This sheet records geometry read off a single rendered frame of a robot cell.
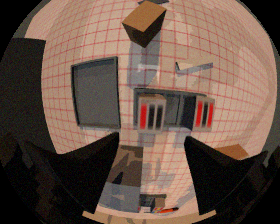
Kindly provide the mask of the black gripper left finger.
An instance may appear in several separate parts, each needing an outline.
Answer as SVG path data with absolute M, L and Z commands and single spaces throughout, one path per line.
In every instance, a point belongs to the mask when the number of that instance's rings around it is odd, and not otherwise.
M 58 181 L 85 212 L 95 214 L 119 143 L 120 133 L 113 132 L 64 155 L 42 149 L 28 140 L 23 145 L 36 167 Z

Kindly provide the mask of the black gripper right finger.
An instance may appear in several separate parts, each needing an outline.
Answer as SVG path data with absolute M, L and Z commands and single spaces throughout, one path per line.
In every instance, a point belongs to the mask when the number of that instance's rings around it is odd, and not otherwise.
M 192 136 L 185 136 L 184 148 L 200 216 L 212 212 L 268 155 L 265 151 L 249 159 L 234 160 Z

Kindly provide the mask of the dark grey shallow tray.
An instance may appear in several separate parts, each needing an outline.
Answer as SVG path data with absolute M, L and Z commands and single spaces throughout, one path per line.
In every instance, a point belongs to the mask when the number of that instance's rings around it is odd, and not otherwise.
M 120 129 L 117 56 L 71 65 L 72 105 L 77 127 Z

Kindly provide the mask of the large black flat panel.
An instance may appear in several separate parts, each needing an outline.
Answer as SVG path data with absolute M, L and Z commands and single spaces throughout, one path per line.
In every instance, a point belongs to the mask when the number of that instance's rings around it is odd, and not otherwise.
M 18 141 L 22 160 L 32 167 L 24 141 L 56 153 L 44 117 L 42 64 L 47 40 L 11 37 L 0 61 L 0 139 L 7 132 Z

